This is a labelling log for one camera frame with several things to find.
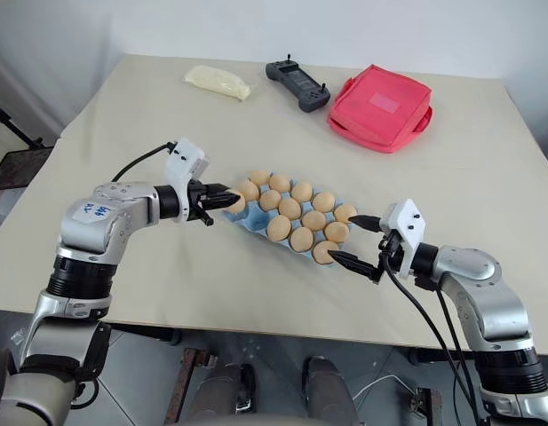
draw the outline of black remote controller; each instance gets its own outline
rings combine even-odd
[[[299,64],[290,59],[270,62],[266,65],[266,75],[270,80],[281,82],[298,98],[301,111],[310,113],[329,102],[330,93],[325,83],[318,84]]]

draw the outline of egg tray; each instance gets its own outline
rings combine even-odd
[[[293,188],[295,185],[298,184],[298,181],[295,180],[295,179],[292,179],[290,182],[291,182],[291,188]],[[259,186],[259,193],[261,195],[262,193],[264,193],[266,191],[269,191],[270,189],[271,189],[270,185],[260,185]],[[313,188],[313,196],[311,197],[311,200],[313,198],[315,198],[315,195],[317,195],[318,193],[321,193],[321,192],[322,192],[321,190],[314,187]],[[285,198],[291,198],[290,193],[281,193],[281,196],[282,196],[282,200],[285,199]],[[305,213],[308,213],[308,212],[314,210],[313,204],[311,204],[311,200],[299,203],[301,205],[301,217],[303,217],[303,215]],[[341,204],[343,204],[343,201],[339,200],[339,199],[336,199],[335,200],[335,206],[333,207],[333,210],[330,211],[330,212],[327,212],[327,213],[323,213],[325,215],[325,221],[326,221],[325,226],[327,226],[331,222],[336,222],[337,221],[335,219],[335,215],[333,215],[333,211],[338,206],[340,206]],[[267,238],[267,231],[266,231],[267,224],[274,217],[280,216],[280,211],[278,209],[272,209],[272,210],[269,210],[269,211],[264,211],[264,210],[262,210],[261,207],[259,207],[259,201],[247,201],[246,202],[246,207],[240,213],[237,213],[237,214],[234,215],[234,214],[232,214],[228,211],[223,211],[223,214],[230,222],[243,226],[244,228],[246,228],[251,233],[259,233],[263,237]],[[285,240],[281,240],[281,241],[270,241],[268,238],[267,238],[267,240],[270,241],[270,242],[274,242],[275,244],[282,244],[283,246],[285,246],[289,250],[291,250],[293,253],[309,257],[311,260],[313,260],[315,262],[315,259],[313,257],[313,249],[314,249],[315,245],[317,245],[317,243],[327,240],[327,238],[325,238],[325,233],[323,232],[322,229],[320,231],[314,232],[313,233],[313,246],[311,247],[311,249],[309,249],[307,251],[295,251],[290,245],[290,236],[291,236],[291,233],[293,231],[295,231],[296,229],[298,229],[300,227],[302,227],[301,218],[292,220],[291,221],[291,231],[290,231],[290,235],[288,235],[288,238],[286,238]],[[337,243],[337,245],[338,245],[339,249],[342,249],[343,246],[345,245],[345,243],[340,242],[340,243]],[[318,264],[318,265],[319,266],[332,266],[334,264],[335,263],[333,262],[332,264]]]

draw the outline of table surface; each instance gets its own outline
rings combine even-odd
[[[237,73],[254,86],[251,96],[240,102],[183,83],[198,64]],[[358,72],[305,70],[333,94]],[[235,185],[249,170],[275,170],[375,216],[412,198],[427,242],[483,249],[501,262],[528,308],[537,349],[548,353],[548,163],[500,81],[411,76],[433,89],[432,123],[400,152],[380,154],[334,134],[327,107],[300,112],[295,98],[267,80],[264,64],[124,58],[2,225],[0,309],[33,311],[71,202],[152,147],[188,137],[210,157],[205,182]],[[161,185],[164,161],[159,154],[126,177]],[[162,221],[134,234],[107,319],[438,346],[387,277],[377,286],[337,265],[320,267],[213,216],[209,228]],[[379,236],[355,228],[345,248],[376,262]],[[408,284],[447,335],[434,294]]]

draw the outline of brown egg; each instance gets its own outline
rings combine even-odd
[[[291,231],[291,221],[286,216],[276,216],[269,221],[266,231],[270,241],[285,240]]]
[[[333,242],[345,242],[348,238],[348,226],[342,222],[331,222],[325,227],[325,237]]]
[[[313,246],[313,233],[309,228],[301,226],[291,233],[290,245],[299,253],[309,250]]]
[[[239,191],[236,191],[235,189],[229,189],[228,191],[235,193],[236,195],[240,195],[240,199],[237,202],[235,202],[232,206],[226,207],[226,211],[232,213],[233,215],[237,215],[246,208],[246,200]]]
[[[325,219],[325,215],[316,210],[305,213],[303,217],[301,217],[301,224],[313,232],[323,229],[326,223],[327,220]]]
[[[280,215],[287,216],[290,220],[299,219],[301,217],[301,206],[292,198],[284,198],[278,206]]]
[[[262,193],[262,196],[259,197],[259,207],[264,211],[277,209],[277,206],[280,205],[282,196],[277,191],[270,189]]]
[[[291,190],[291,197],[299,202],[310,201],[313,197],[313,187],[309,182],[299,182]]]
[[[313,198],[312,204],[315,210],[327,213],[335,207],[335,195],[332,193],[318,193]]]
[[[270,188],[278,193],[288,193],[291,189],[290,180],[284,175],[272,175],[269,182]]]
[[[329,250],[338,250],[337,243],[333,241],[321,241],[317,244],[313,249],[313,259],[315,259],[315,262],[318,264],[332,264],[335,262],[335,259],[327,253]]]
[[[270,175],[271,173],[267,170],[254,170],[250,172],[250,180],[257,186],[267,185]]]
[[[246,201],[256,201],[259,198],[259,189],[249,180],[244,180],[238,185],[238,191],[242,193]]]
[[[344,224],[350,224],[348,220],[351,216],[356,216],[358,212],[354,208],[353,204],[341,204],[335,209],[334,215],[335,219]]]

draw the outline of pink bag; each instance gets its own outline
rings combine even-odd
[[[327,122],[359,145],[393,153],[427,127],[431,96],[432,90],[422,83],[371,65],[345,83]]]

